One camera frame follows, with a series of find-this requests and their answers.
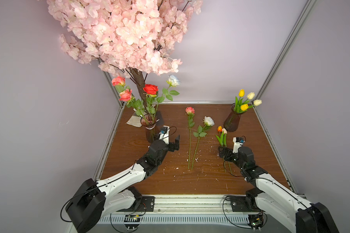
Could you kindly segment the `pale pink tulip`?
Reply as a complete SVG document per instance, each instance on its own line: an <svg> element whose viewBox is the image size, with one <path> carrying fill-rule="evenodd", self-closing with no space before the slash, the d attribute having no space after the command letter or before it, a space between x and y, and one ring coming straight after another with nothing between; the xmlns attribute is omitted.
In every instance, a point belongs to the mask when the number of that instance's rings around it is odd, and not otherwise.
<svg viewBox="0 0 350 233"><path fill-rule="evenodd" d="M227 130L225 128L222 129L222 135L223 135L223 146L227 146Z"/></svg>

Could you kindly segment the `orange tulip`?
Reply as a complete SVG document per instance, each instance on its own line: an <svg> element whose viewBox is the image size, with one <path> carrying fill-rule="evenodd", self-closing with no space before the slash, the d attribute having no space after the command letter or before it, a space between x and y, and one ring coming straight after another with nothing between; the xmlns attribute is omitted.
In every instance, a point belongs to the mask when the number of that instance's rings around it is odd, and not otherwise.
<svg viewBox="0 0 350 233"><path fill-rule="evenodd" d="M219 135L216 135L216 138L220 144L220 146L224 146L224 131L222 126L218 126L217 131Z"/></svg>

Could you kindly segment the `white rose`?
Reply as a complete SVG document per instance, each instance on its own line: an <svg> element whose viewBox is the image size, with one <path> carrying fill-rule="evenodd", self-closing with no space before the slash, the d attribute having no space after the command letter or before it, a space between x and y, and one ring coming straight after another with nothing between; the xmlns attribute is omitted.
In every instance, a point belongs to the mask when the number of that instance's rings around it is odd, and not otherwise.
<svg viewBox="0 0 350 233"><path fill-rule="evenodd" d="M205 116L203 119L203 126L199 125L197 127L196 132L193 133L194 137L197 138L197 143L196 143L196 147L192 156L192 160L191 160L191 170L194 167L194 161L195 161L195 157L197 155L198 152L198 147L199 147L199 143L201 141L201 138L204 138L207 135L207 131L209 131L211 129L211 127L213 127L215 125L214 120L210 117L210 116Z"/></svg>
<svg viewBox="0 0 350 233"><path fill-rule="evenodd" d="M166 83L167 86L165 86L155 98L154 115L157 114L159 104L163 103L165 100L172 102L174 100L174 96L179 95L179 92L176 91L175 88L178 87L181 82L175 75L169 75Z"/></svg>

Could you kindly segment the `yellow tulip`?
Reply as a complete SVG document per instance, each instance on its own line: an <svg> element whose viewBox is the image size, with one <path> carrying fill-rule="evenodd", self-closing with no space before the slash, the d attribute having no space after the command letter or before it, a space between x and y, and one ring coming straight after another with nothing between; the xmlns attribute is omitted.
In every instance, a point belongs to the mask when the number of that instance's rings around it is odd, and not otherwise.
<svg viewBox="0 0 350 233"><path fill-rule="evenodd" d="M235 108L234 108L234 111L237 112L237 113L241 112L241 105L243 104L244 96L245 96L245 90L241 89L239 91L238 96L235 97Z"/></svg>
<svg viewBox="0 0 350 233"><path fill-rule="evenodd" d="M240 114L247 111L248 109L249 109L248 104L243 104L243 105L237 106L238 113L240 113Z"/></svg>

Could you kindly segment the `red rose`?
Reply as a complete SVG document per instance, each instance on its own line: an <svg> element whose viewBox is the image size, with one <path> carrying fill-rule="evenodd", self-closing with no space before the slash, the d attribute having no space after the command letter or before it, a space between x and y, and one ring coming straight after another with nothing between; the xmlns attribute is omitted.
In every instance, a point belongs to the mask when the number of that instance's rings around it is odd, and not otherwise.
<svg viewBox="0 0 350 233"><path fill-rule="evenodd" d="M151 116L151 120L155 121L156 113L158 109L158 87L152 84L146 84L143 88L146 94L146 111Z"/></svg>

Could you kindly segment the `white tulip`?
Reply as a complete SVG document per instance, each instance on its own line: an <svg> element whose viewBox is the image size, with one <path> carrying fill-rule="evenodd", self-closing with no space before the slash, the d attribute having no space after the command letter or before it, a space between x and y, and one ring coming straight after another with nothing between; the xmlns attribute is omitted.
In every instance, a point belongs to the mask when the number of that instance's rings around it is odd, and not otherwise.
<svg viewBox="0 0 350 233"><path fill-rule="evenodd" d="M262 104L262 100L254 100L253 103L248 107L249 109L255 108Z"/></svg>

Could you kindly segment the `pink orange rose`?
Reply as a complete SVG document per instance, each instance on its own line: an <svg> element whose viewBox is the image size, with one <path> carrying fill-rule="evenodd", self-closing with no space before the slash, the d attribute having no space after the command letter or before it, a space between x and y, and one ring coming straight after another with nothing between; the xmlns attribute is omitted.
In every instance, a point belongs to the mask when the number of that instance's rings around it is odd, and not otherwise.
<svg viewBox="0 0 350 233"><path fill-rule="evenodd" d="M111 83L118 92L120 101L129 102L132 99L132 90L126 85L125 78L118 76Z"/></svg>

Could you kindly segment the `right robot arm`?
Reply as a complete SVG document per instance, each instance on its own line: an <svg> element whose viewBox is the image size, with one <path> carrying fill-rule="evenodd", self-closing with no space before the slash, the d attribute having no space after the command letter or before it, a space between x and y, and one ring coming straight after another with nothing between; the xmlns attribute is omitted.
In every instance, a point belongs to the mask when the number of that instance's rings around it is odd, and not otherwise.
<svg viewBox="0 0 350 233"><path fill-rule="evenodd" d="M248 183L254 186L246 192L247 205L271 215L292 233L337 233L330 211L321 203L312 203L295 194L256 165L249 147L237 152L219 147L219 157L235 164Z"/></svg>

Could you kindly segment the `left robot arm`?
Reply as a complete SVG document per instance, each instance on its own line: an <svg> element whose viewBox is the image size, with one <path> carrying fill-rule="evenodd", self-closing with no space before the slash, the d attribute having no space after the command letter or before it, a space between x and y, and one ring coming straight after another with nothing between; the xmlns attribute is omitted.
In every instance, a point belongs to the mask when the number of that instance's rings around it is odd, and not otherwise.
<svg viewBox="0 0 350 233"><path fill-rule="evenodd" d="M76 231L88 232L107 214L120 210L137 210L143 196L133 185L152 176L163 163L167 152L179 148L178 136L174 142L169 142L168 137L155 140L147 153L128 169L104 180L85 180L62 207Z"/></svg>

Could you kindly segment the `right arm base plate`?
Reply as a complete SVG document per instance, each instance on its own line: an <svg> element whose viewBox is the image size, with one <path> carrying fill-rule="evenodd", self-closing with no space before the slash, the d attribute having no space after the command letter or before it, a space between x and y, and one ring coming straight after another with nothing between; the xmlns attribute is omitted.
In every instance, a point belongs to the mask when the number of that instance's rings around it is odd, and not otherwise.
<svg viewBox="0 0 350 233"><path fill-rule="evenodd" d="M228 196L230 206L233 212L260 212L252 199L246 196Z"/></svg>

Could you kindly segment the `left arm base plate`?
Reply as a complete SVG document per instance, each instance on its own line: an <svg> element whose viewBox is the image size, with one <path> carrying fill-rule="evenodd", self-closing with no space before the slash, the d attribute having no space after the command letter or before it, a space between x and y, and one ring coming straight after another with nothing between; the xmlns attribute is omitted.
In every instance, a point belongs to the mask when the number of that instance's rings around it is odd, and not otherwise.
<svg viewBox="0 0 350 233"><path fill-rule="evenodd" d="M134 201L131 207L125 210L125 212L153 212L155 206L154 196L143 196L140 199Z"/></svg>

